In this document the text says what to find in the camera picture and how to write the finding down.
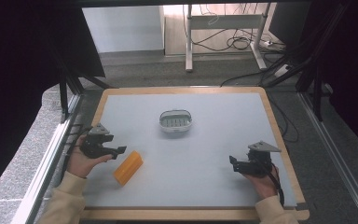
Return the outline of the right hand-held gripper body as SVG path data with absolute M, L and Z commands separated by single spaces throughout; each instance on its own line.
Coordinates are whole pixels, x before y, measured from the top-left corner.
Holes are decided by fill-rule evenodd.
M 264 141 L 251 144 L 248 148 L 249 171 L 247 174 L 256 177 L 268 175 L 272 171 L 273 165 L 270 153 L 281 152 L 281 150 Z

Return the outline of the black curtain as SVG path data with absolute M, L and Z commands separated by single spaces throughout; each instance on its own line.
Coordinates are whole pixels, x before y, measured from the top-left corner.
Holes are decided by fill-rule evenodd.
M 268 30 L 300 63 L 316 50 L 338 6 L 346 10 L 318 65 L 323 82 L 333 89 L 332 106 L 358 136 L 358 0 L 280 0 Z
M 83 10 L 0 0 L 0 176 L 64 70 L 104 75 Z

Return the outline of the black metal stand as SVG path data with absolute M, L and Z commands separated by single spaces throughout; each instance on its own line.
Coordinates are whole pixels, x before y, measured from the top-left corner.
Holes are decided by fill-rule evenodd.
M 348 8 L 348 2 L 341 0 L 334 7 L 334 10 L 329 15 L 329 18 L 323 25 L 323 32 L 319 36 L 318 43 L 313 48 L 309 58 L 304 62 L 295 66 L 292 70 L 289 70 L 284 75 L 277 77 L 264 85 L 264 88 L 272 88 L 289 77 L 292 77 L 298 73 L 301 74 L 300 78 L 296 83 L 296 90 L 298 92 L 305 92 L 308 90 L 310 85 L 313 85 L 312 94 L 312 112 L 316 116 L 318 121 L 322 121 L 323 117 L 321 114 L 321 98 L 322 98 L 322 82 L 323 77 L 320 72 L 321 61 L 324 53 L 324 49 L 335 32 L 340 20 L 342 19 L 345 11 Z
M 59 90 L 60 90 L 60 102 L 61 102 L 61 109 L 62 109 L 62 116 L 61 116 L 61 123 L 67 121 L 70 117 L 70 109 L 69 109 L 69 101 L 68 101 L 68 90 L 70 89 L 74 95 L 80 95 L 84 91 L 84 87 L 80 83 L 80 78 L 83 77 L 87 81 L 90 81 L 93 84 L 96 84 L 98 87 L 102 88 L 103 90 L 111 89 L 111 86 L 107 83 L 102 82 L 97 77 L 92 77 L 90 75 L 81 74 L 78 76 L 77 74 L 72 74 L 64 62 L 63 57 L 58 52 L 56 46 L 52 42 L 50 38 L 47 38 L 46 45 L 49 48 L 50 54 L 53 57 L 58 70 L 59 70 Z

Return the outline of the person's left hand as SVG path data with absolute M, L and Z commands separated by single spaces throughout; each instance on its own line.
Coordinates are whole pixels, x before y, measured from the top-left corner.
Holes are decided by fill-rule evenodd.
M 96 165 L 112 159 L 111 155 L 104 155 L 97 159 L 91 159 L 85 156 L 84 153 L 80 150 L 80 147 L 83 145 L 85 138 L 85 135 L 81 135 L 76 140 L 66 168 L 68 173 L 80 178 L 86 178 Z

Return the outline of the white power strip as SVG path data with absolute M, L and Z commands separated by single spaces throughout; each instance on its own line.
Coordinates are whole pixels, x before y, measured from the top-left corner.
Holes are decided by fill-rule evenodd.
M 292 69 L 292 66 L 290 64 L 284 64 L 281 68 L 279 68 L 274 76 L 275 77 L 281 77 L 282 75 L 286 74 L 288 71 Z

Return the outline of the orange soap bar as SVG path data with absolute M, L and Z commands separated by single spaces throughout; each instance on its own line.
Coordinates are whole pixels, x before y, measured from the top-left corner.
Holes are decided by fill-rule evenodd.
M 141 154 L 133 151 L 113 172 L 113 176 L 121 186 L 125 186 L 143 163 Z

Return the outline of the person's right hand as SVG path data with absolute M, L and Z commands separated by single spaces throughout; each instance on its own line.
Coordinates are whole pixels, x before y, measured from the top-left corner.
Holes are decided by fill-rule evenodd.
M 254 177 L 251 175 L 244 175 L 244 177 L 253 184 L 260 200 L 264 200 L 278 194 L 277 188 L 270 177 Z

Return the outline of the white desk frame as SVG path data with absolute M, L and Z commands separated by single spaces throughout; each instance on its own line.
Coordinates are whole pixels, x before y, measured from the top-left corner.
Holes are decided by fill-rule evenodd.
M 213 16 L 193 16 L 192 6 L 187 6 L 187 14 L 184 19 L 186 31 L 186 71 L 193 71 L 193 30 L 216 29 L 250 29 L 257 30 L 256 36 L 250 41 L 250 48 L 260 70 L 266 70 L 267 66 L 260 53 L 259 44 L 267 22 L 271 3 L 267 3 L 261 14 L 242 15 L 217 15 L 217 21 L 213 22 Z

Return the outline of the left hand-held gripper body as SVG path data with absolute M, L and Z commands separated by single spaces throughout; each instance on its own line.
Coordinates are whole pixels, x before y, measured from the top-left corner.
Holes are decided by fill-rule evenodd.
M 113 154 L 112 148 L 103 146 L 103 143 L 111 142 L 113 138 L 114 136 L 101 123 L 98 123 L 88 130 L 80 150 L 91 159 Z

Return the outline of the aluminium rail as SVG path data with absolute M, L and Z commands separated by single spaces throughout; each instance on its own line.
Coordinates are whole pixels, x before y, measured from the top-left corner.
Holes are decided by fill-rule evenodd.
M 34 170 L 24 196 L 20 199 L 19 207 L 10 224 L 34 224 L 40 206 L 44 201 L 46 190 L 54 176 L 57 163 L 61 158 L 68 133 L 76 119 L 76 109 L 81 100 L 81 95 L 73 95 L 68 103 L 69 116 L 57 121 L 53 131 L 43 131 L 39 134 L 39 137 L 45 137 L 48 133 L 51 133 L 51 137 L 48 139 L 48 145 L 44 147 L 45 151 L 38 161 L 37 168 Z
M 342 155 L 340 154 L 338 147 L 333 140 L 333 138 L 330 135 L 330 132 L 327 131 L 324 122 L 320 121 L 318 117 L 313 112 L 313 106 L 311 103 L 311 99 L 306 93 L 299 93 L 298 98 L 305 108 L 312 125 L 314 126 L 317 134 L 319 134 L 323 144 L 324 148 L 326 149 L 327 153 L 329 154 L 329 157 L 332 160 L 332 163 L 334 163 L 337 172 L 339 173 L 346 189 L 348 190 L 349 194 L 352 197 L 352 200 L 354 201 L 357 209 L 358 209 L 358 181 L 355 179 L 355 176 L 353 175 L 350 167 L 343 159 Z

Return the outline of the white soap dish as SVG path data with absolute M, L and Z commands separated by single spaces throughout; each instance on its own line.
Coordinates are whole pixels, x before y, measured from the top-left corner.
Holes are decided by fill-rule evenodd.
M 192 116 L 184 109 L 164 111 L 159 117 L 159 126 L 165 133 L 186 132 L 191 125 Z

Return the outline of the white panel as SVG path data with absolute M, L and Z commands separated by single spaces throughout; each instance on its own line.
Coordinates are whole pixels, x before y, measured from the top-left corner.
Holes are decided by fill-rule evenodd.
M 82 11 L 100 53 L 164 49 L 162 6 L 86 7 Z

